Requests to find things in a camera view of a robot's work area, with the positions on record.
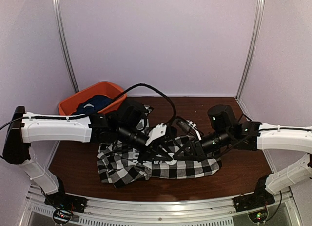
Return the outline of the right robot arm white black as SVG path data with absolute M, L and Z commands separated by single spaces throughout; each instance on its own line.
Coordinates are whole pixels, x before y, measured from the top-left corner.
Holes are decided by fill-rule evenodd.
M 194 132 L 195 138 L 180 147 L 176 160 L 202 161 L 219 158 L 231 149 L 238 150 L 292 150 L 304 156 L 277 173 L 260 178 L 255 193 L 250 196 L 254 207 L 262 206 L 270 195 L 277 194 L 312 176 L 312 128 L 280 126 L 247 119 L 241 123 L 229 105 L 219 104 L 207 111 L 213 133 L 202 136 L 196 124 L 181 117 L 176 124 L 185 132 Z

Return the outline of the black white checkered shirt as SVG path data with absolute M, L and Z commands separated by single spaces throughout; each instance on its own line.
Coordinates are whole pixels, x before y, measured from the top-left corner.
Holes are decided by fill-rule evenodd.
M 131 182 L 148 180 L 151 177 L 164 179 L 189 179 L 210 176 L 222 167 L 218 159 L 202 161 L 143 161 L 139 151 L 126 143 L 116 141 L 112 144 L 100 144 L 97 154 L 97 169 L 103 183 L 112 183 L 121 188 Z

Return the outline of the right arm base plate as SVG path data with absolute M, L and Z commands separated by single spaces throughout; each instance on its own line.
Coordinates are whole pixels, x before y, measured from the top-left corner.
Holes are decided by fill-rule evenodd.
M 262 208 L 270 204 L 275 203 L 275 198 L 272 194 L 263 193 L 251 193 L 247 195 L 239 195 L 233 198 L 233 203 L 236 212 L 249 211 L 257 208 Z

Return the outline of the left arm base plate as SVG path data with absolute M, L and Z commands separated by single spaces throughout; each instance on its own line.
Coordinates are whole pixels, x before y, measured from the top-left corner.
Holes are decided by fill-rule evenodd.
M 70 212 L 84 213 L 87 199 L 70 194 L 55 193 L 45 196 L 44 203 L 54 209 L 63 209 Z

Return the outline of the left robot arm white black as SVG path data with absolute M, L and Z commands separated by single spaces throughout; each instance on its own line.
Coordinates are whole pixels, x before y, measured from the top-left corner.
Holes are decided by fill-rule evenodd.
M 93 113 L 75 116 L 50 116 L 26 112 L 24 106 L 15 109 L 8 128 L 2 157 L 10 164 L 17 165 L 34 181 L 59 208 L 70 204 L 61 180 L 39 164 L 31 154 L 32 142 L 77 141 L 81 143 L 113 143 L 116 140 L 128 143 L 143 151 L 164 137 L 166 124 L 158 124 L 148 134 L 126 126 L 104 114 Z

